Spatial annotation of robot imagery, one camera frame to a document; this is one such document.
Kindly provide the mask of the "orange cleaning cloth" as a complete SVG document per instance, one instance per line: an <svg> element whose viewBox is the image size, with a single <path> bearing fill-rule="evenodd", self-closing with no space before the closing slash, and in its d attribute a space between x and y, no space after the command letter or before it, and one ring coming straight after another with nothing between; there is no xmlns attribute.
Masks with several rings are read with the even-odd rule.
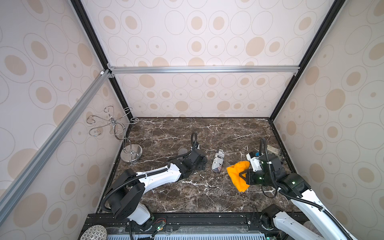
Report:
<svg viewBox="0 0 384 240"><path fill-rule="evenodd" d="M239 192L245 192L250 185L246 183L244 179L240 177L240 173L247 170L250 167L250 162L248 161L240 161L235 165L227 167L227 173L231 178L232 183L237 188Z"/></svg>

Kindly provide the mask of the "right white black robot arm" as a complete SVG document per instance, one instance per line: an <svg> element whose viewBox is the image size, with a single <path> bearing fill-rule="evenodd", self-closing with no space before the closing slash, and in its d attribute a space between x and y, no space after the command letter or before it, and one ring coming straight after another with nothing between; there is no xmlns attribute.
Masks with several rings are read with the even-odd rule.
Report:
<svg viewBox="0 0 384 240"><path fill-rule="evenodd" d="M289 216L277 205L265 208L260 216L262 227L280 230L295 240L354 240L353 236L325 207L309 183L299 174L287 174L278 157L268 153L267 142L260 140L259 152L247 154L251 167L239 174L247 185L272 187L275 194L291 201L317 229L313 232Z"/></svg>

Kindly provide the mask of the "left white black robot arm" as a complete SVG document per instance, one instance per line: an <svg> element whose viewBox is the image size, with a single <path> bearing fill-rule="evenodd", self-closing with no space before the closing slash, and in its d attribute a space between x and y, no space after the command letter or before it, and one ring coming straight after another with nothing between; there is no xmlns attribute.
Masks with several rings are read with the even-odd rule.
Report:
<svg viewBox="0 0 384 240"><path fill-rule="evenodd" d="M200 150L198 134L191 134L191 150L171 157L167 164L147 172L125 170L106 190L101 210L112 213L116 220L129 220L139 226L151 225L153 214L141 204L144 194L157 187L187 179L206 168L208 159Z"/></svg>

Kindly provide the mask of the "grey eyeglass case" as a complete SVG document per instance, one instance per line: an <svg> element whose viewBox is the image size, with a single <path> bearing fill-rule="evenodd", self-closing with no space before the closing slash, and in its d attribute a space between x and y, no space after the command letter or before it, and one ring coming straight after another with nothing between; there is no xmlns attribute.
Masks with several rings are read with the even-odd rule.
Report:
<svg viewBox="0 0 384 240"><path fill-rule="evenodd" d="M189 150L188 149L185 149L185 148L180 148L179 149L179 152L178 152L178 156L179 155L183 155L183 154L186 154L186 153L188 153L189 152Z"/></svg>

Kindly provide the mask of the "green clear box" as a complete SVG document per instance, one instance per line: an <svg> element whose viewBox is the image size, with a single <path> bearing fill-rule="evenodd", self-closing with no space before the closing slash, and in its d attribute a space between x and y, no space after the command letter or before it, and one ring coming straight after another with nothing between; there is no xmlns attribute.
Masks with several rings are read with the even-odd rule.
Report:
<svg viewBox="0 0 384 240"><path fill-rule="evenodd" d="M281 152L281 150L278 149L278 148L275 148L275 147L273 147L273 146L268 145L268 146L267 146L267 151L268 151L268 153L270 153L270 154L274 154L274 155L276 155L276 156L278 156L278 157L281 157L281 156L282 156L282 152Z"/></svg>

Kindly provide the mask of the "chrome hook stand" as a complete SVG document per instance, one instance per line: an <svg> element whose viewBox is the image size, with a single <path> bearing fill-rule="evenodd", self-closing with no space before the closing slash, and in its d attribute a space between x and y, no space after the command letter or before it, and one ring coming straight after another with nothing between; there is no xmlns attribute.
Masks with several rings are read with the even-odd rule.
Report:
<svg viewBox="0 0 384 240"><path fill-rule="evenodd" d="M139 118L132 117L128 123L124 123L124 118L127 117L131 111L129 107L124 110L128 111L121 117L115 117L114 106L109 105L104 108L104 113L107 114L107 118L102 118L96 115L90 115L87 117L87 124L95 126L89 130L89 135L98 137L102 134L104 127L111 127L110 134L113 135L117 140L122 141L123 148L120 154L120 158L123 162L128 164L134 164L140 160L143 155L143 148L140 145L133 144L128 137L128 130L136 125L140 120Z"/></svg>

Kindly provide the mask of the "patterned round object left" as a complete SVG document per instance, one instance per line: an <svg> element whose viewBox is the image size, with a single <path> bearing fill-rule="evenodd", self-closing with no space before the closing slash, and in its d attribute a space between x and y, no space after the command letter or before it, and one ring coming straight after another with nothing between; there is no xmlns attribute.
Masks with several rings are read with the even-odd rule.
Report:
<svg viewBox="0 0 384 240"><path fill-rule="evenodd" d="M81 236L80 240L107 240L107 230L101 225L88 228Z"/></svg>

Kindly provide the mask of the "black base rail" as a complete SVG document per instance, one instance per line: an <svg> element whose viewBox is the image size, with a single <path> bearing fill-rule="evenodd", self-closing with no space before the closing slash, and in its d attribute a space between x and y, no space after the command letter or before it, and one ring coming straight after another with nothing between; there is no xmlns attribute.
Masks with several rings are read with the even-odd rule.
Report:
<svg viewBox="0 0 384 240"><path fill-rule="evenodd" d="M265 230L260 213L159 213L146 231L129 220L115 220L111 214L90 214L81 229L100 225L109 240L287 240L279 230Z"/></svg>

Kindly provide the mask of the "horizontal aluminium frame bar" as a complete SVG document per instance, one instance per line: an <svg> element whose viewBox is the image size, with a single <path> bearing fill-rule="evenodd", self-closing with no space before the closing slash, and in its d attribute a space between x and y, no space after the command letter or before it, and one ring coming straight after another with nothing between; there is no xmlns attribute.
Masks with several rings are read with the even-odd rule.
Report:
<svg viewBox="0 0 384 240"><path fill-rule="evenodd" d="M204 66L204 67L114 67L116 74L222 74L222 73L297 73L300 66Z"/></svg>

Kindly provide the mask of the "diagonal aluminium frame bar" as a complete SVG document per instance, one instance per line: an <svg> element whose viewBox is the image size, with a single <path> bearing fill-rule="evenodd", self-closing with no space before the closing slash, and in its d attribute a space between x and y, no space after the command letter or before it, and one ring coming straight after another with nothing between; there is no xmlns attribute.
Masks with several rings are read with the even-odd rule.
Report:
<svg viewBox="0 0 384 240"><path fill-rule="evenodd" d="M32 157L31 161L21 171L18 177L10 185L1 199L1 225L4 224L10 213L16 207L22 196L28 190L30 185L41 172L45 164L58 148L69 130L73 127L85 108L89 105L97 91L103 83L109 78L111 70L103 70L103 74L99 75L89 86L87 91L81 96L72 109L68 112L59 126L52 132L42 147Z"/></svg>

